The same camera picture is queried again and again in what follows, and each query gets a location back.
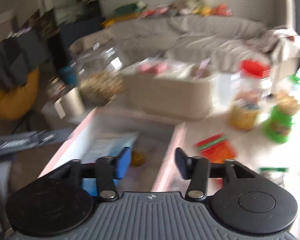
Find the blue snack packet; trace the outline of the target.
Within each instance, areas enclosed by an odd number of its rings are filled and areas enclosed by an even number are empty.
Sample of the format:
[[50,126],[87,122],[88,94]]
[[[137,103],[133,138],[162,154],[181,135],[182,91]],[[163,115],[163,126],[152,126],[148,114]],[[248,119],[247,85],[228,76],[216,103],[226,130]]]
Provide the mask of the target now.
[[111,134],[104,133],[96,138],[91,148],[85,153],[81,159],[83,165],[82,187],[91,196],[97,196],[96,176],[94,172],[94,165],[97,159],[119,155],[124,147],[134,149],[134,143],[139,137],[138,132]]

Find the long red snack packet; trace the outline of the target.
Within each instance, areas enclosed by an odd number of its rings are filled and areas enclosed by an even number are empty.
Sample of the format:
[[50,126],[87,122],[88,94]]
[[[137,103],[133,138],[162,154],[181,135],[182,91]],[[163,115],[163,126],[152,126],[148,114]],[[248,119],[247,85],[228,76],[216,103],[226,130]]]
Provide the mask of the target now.
[[222,164],[227,159],[235,159],[237,152],[224,133],[219,133],[194,144],[200,154],[211,163]]

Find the green-edged clear snack packet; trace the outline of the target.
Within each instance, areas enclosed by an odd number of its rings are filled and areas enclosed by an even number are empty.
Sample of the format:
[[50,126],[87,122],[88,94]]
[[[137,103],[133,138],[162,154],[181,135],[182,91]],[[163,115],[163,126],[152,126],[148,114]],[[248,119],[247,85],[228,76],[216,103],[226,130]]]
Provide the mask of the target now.
[[286,167],[260,167],[259,175],[269,179],[280,187],[285,187],[284,178],[289,171]]

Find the orange fruit right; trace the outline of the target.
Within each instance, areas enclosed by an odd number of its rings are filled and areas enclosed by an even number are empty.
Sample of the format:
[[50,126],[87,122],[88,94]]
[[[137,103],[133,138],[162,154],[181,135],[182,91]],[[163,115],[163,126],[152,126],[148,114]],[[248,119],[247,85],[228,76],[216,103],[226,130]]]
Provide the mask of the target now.
[[132,150],[132,157],[130,165],[133,167],[142,166],[145,163],[145,158],[142,153],[137,150]]

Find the yellow chair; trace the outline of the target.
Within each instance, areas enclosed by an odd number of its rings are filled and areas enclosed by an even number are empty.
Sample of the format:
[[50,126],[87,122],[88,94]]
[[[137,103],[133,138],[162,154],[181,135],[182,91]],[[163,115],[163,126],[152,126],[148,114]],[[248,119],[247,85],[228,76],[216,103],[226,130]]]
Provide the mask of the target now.
[[25,86],[12,90],[0,89],[0,120],[14,121],[28,113],[35,103],[39,89],[39,68],[28,75]]

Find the pink open storage box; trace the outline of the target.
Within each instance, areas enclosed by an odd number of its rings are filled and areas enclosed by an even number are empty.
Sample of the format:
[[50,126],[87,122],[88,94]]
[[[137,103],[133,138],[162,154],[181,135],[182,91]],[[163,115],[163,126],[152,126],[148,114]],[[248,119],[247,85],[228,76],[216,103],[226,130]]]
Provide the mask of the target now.
[[116,156],[124,147],[145,159],[119,181],[120,191],[167,191],[175,177],[174,150],[182,146],[185,123],[123,109],[94,109],[74,129],[41,172],[44,176],[72,159],[83,163]]

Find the white ribbed mug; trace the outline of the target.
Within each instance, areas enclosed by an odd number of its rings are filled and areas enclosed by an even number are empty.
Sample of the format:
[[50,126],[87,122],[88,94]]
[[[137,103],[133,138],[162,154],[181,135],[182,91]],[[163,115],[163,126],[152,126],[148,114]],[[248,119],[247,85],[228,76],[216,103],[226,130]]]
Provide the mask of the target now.
[[85,112],[85,106],[77,87],[65,89],[65,93],[55,101],[54,108],[60,119],[75,117]]

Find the small glass candy jar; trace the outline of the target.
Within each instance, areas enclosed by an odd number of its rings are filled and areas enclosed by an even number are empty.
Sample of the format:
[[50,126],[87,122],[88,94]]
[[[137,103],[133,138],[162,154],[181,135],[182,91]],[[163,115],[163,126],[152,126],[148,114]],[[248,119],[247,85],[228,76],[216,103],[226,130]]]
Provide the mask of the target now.
[[46,93],[50,100],[57,100],[61,97],[65,83],[59,77],[53,77],[49,80]]

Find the red-lid clear plastic jar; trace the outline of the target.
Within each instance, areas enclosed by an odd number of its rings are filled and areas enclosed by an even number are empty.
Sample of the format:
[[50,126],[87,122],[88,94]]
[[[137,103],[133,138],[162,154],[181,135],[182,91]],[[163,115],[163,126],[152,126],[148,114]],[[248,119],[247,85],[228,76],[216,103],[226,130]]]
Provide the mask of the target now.
[[231,104],[230,124],[243,131],[254,128],[262,112],[264,98],[270,94],[271,67],[253,60],[243,60],[239,65],[239,82]]

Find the beige oval organizer tub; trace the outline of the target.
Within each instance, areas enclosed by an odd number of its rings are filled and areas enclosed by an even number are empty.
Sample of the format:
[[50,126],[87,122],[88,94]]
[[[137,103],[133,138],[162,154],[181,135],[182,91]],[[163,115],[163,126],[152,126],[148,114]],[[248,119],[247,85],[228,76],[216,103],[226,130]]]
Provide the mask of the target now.
[[197,64],[168,61],[160,74],[141,73],[135,63],[120,72],[127,102],[144,112],[182,120],[200,120],[213,107],[217,75]]

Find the white tablecloth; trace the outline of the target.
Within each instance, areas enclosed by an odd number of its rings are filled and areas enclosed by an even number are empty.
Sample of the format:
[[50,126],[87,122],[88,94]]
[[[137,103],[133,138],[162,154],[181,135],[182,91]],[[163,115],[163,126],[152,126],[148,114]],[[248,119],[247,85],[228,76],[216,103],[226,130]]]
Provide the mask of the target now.
[[[200,121],[186,122],[185,140],[181,147],[188,155],[198,155],[195,143],[218,133],[224,133],[237,153],[237,160],[252,170],[261,167],[285,167],[284,176],[287,189],[298,202],[298,216],[291,228],[291,233],[300,239],[300,111],[290,134],[289,141],[277,144],[264,135],[263,122],[267,119],[275,101],[267,100],[256,126],[248,131],[240,131],[230,126],[228,122],[229,107],[232,97],[236,94],[238,75],[220,74],[217,78],[215,105],[213,112]],[[281,83],[300,102],[300,85],[291,84],[289,79]]]

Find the green candy dispenser toy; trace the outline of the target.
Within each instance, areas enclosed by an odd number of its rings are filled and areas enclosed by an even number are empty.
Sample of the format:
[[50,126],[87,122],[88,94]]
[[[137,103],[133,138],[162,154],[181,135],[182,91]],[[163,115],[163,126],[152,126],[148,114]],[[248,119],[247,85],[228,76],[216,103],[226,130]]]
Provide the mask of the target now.
[[289,139],[294,126],[294,118],[300,111],[300,103],[286,90],[280,90],[275,95],[275,99],[276,105],[263,123],[263,131],[270,140],[284,144]]

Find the glass jar with nuts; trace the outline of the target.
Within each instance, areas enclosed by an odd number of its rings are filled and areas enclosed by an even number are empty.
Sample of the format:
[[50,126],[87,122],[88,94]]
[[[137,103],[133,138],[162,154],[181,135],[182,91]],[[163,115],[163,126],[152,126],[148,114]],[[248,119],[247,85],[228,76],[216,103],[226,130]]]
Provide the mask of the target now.
[[96,43],[75,60],[77,86],[89,105],[105,106],[124,92],[119,71],[125,68],[125,59],[118,44]]

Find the pink egg-shaped toy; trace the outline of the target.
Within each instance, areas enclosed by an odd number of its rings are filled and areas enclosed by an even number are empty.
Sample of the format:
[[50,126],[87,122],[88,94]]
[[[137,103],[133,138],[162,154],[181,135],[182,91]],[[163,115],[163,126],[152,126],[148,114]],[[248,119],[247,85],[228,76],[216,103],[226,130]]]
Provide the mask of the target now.
[[167,70],[167,63],[160,62],[152,65],[151,63],[141,63],[137,66],[138,73],[162,74]]

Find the grey covered sofa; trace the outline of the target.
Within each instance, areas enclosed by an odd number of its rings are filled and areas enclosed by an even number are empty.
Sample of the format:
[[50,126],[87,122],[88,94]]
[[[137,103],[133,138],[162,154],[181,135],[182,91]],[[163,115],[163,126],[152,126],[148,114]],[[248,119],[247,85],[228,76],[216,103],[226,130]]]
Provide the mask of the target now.
[[262,22],[222,16],[140,18],[115,23],[77,39],[69,48],[73,59],[99,42],[120,44],[129,63],[158,52],[170,59],[199,63],[206,58],[218,72],[236,73],[252,60],[271,66],[271,77],[295,73],[300,62],[300,36],[292,29],[268,29]]

